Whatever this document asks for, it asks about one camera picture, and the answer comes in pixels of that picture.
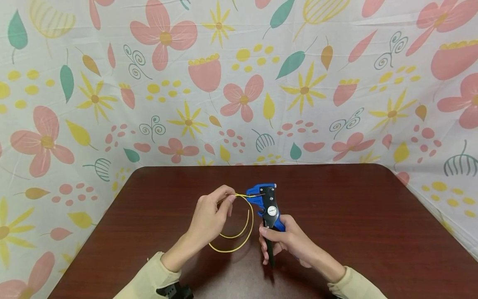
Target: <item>fabric backdrop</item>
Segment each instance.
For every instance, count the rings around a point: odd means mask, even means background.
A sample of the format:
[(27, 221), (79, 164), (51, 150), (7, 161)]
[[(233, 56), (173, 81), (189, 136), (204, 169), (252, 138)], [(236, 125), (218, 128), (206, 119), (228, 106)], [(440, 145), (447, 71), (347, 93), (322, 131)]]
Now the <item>fabric backdrop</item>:
[(478, 258), (478, 1), (1, 7), (0, 297), (46, 298), (142, 166), (378, 163)]

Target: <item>sleeve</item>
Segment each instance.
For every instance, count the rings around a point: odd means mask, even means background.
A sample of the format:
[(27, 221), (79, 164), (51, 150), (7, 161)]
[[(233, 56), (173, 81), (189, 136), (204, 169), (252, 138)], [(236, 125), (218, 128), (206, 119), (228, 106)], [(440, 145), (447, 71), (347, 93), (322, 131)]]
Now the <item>sleeve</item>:
[(347, 266), (345, 269), (345, 275), (339, 282), (327, 284), (332, 294), (342, 299), (387, 299), (362, 274)]
[(156, 253), (114, 299), (166, 298), (158, 295), (156, 289), (164, 288), (178, 282), (181, 271), (175, 273), (166, 269), (161, 262), (161, 256), (163, 254), (164, 252)]

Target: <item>brown table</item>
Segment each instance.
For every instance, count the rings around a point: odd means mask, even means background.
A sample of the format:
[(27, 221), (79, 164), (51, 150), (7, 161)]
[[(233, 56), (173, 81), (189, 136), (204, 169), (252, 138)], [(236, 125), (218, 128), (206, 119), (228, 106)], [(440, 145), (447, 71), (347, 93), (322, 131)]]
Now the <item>brown table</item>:
[[(279, 208), (337, 260), (389, 299), (468, 299), (478, 263), (401, 182), (379, 165), (144, 167), (135, 171), (50, 298), (110, 299), (190, 223), (199, 196), (221, 184), (245, 192), (276, 183)], [(248, 205), (238, 199), (224, 233), (238, 233)], [(183, 268), (195, 298), (332, 298), (325, 281), (287, 253), (261, 264), (259, 216), (233, 254), (209, 246)], [(243, 239), (214, 241), (232, 249)]]

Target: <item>yellow wire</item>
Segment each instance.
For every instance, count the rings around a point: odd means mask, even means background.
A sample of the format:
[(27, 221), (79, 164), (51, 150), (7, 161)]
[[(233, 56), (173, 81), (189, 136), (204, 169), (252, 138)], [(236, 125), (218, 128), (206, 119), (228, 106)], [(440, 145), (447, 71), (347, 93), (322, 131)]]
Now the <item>yellow wire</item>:
[[(254, 209), (252, 208), (252, 205), (250, 204), (250, 202), (247, 201), (246, 198), (251, 198), (251, 197), (255, 197), (255, 196), (249, 196), (249, 195), (244, 195), (244, 194), (236, 194), (236, 196), (242, 197), (249, 204), (250, 215), (251, 215), (250, 230), (249, 230), (249, 233), (248, 233), (246, 239), (244, 240), (244, 242), (242, 242), (242, 244), (239, 245), (239, 247), (237, 247), (235, 249), (219, 250), (219, 249), (215, 248), (211, 243), (209, 243), (209, 246), (212, 249), (214, 249), (215, 251), (219, 252), (219, 253), (232, 253), (234, 251), (238, 251), (242, 246), (244, 246), (244, 244), (247, 242), (247, 240), (249, 240), (250, 234), (252, 233), (252, 228), (254, 227), (254, 216), (253, 216), (254, 215)], [(247, 211), (246, 225), (244, 226), (244, 228), (242, 229), (242, 231), (239, 234), (237, 234), (235, 236), (225, 236), (225, 235), (220, 233), (219, 235), (223, 238), (226, 238), (226, 239), (235, 239), (237, 237), (240, 237), (242, 235), (242, 233), (246, 230), (248, 223), (249, 223), (249, 211)]]

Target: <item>round label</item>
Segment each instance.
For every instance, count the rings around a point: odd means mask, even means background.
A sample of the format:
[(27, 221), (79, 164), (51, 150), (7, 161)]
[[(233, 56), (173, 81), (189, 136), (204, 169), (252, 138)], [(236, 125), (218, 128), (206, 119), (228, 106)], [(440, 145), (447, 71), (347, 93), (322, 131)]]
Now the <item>round label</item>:
[(270, 206), (268, 209), (267, 209), (267, 213), (271, 216), (275, 216), (277, 214), (277, 209), (273, 206)]

